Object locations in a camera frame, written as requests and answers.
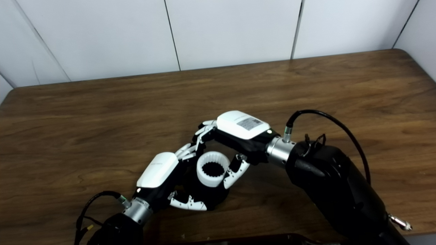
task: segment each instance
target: robotic hand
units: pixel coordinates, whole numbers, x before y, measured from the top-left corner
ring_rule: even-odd
[[[305,113],[328,118],[350,136],[362,157],[366,180],[340,149],[325,145],[325,135],[315,141],[310,140],[308,135],[304,141],[290,141],[294,121]],[[216,140],[239,153],[230,164],[220,153],[203,154],[205,144],[210,140]],[[212,177],[202,173],[201,168],[208,161],[219,163],[225,173]],[[184,184],[189,194],[178,194],[174,187],[181,184],[188,167],[196,163],[197,175],[185,176],[190,180]],[[139,178],[131,203],[117,193],[106,192],[126,208],[101,224],[102,228],[88,244],[142,244],[142,227],[151,214],[168,205],[189,210],[213,210],[227,197],[229,188],[247,168],[259,163],[283,167],[292,183],[304,189],[333,228],[353,244],[408,245],[392,223],[403,230],[411,230],[411,226],[386,212],[382,200],[370,186],[368,164],[356,138],[337,119],[315,110],[294,113],[286,124],[283,137],[266,122],[239,111],[226,112],[216,120],[203,122],[193,137],[193,143],[176,153],[155,156]],[[86,228],[80,231],[80,227],[93,200],[94,197],[79,216],[76,241],[80,241],[87,231]]]

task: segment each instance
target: wooden table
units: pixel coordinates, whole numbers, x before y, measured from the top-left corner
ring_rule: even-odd
[[[175,151],[200,122],[234,109],[279,132],[296,110],[333,114],[360,141],[387,210],[413,225],[404,234],[436,232],[435,89],[400,50],[17,88],[0,107],[0,243],[72,244],[92,195],[131,196],[156,154]],[[293,140],[304,133],[326,133],[362,169],[329,121],[302,116]],[[122,209],[103,197],[89,215],[103,221]],[[274,234],[343,239],[270,164],[250,167],[215,211],[168,208],[145,227],[146,240],[159,244]]]

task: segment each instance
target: black cable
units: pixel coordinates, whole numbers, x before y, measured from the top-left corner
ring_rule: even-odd
[[[93,196],[86,203],[85,207],[82,210],[82,213],[80,214],[80,216],[77,218],[77,221],[76,221],[76,235],[75,235],[75,239],[74,239],[74,245],[79,245],[80,240],[82,239],[83,235],[85,234],[85,232],[81,231],[80,228],[82,227],[83,218],[85,217],[86,211],[88,210],[91,203],[101,196],[113,196],[115,199],[118,199],[119,197],[121,197],[121,194],[118,192],[115,192],[115,191],[102,191],[102,192],[98,193],[97,195]]]
[[[292,116],[289,118],[288,122],[286,123],[286,127],[292,129],[297,117],[299,117],[302,114],[307,114],[307,113],[317,114],[317,115],[323,116],[323,117],[329,119],[330,121],[334,122],[336,125],[338,125],[340,128],[342,128],[347,133],[348,137],[350,137],[351,141],[356,146],[356,149],[359,152],[360,157],[362,158],[363,168],[365,170],[366,181],[368,182],[368,184],[371,185],[371,173],[369,172],[368,161],[366,160],[365,153],[363,152],[362,147],[360,146],[359,142],[357,141],[357,139],[353,135],[353,133],[343,123],[341,123],[338,119],[330,116],[329,114],[327,114],[325,112],[321,112],[321,111],[317,111],[317,110],[310,110],[310,109],[301,110],[301,111],[296,111],[294,114],[292,114]]]
[[[85,218],[85,219],[89,219],[89,220],[91,220],[92,222],[96,223],[96,224],[99,225],[99,226],[103,226],[103,223],[101,223],[100,221],[94,219],[93,217],[90,217],[90,216],[83,216],[83,218]]]

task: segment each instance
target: barcode label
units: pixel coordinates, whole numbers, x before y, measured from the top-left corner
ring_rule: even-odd
[[[253,128],[255,128],[255,127],[257,127],[257,126],[263,124],[263,122],[257,120],[257,119],[254,118],[254,117],[249,117],[249,118],[247,118],[247,119],[244,119],[244,120],[238,122],[237,124],[238,124],[239,126],[243,127],[244,129],[250,131],[250,130],[252,130]]]

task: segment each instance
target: white plastic ring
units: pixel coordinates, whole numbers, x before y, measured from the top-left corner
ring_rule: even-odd
[[[210,163],[210,162],[218,163],[219,165],[221,165],[224,170],[223,174],[217,177],[212,177],[207,175],[203,171],[203,166],[206,163]],[[197,177],[203,185],[207,187],[217,187],[224,179],[224,174],[227,171],[229,165],[230,165],[230,161],[224,154],[218,151],[206,152],[200,158],[198,158]]]

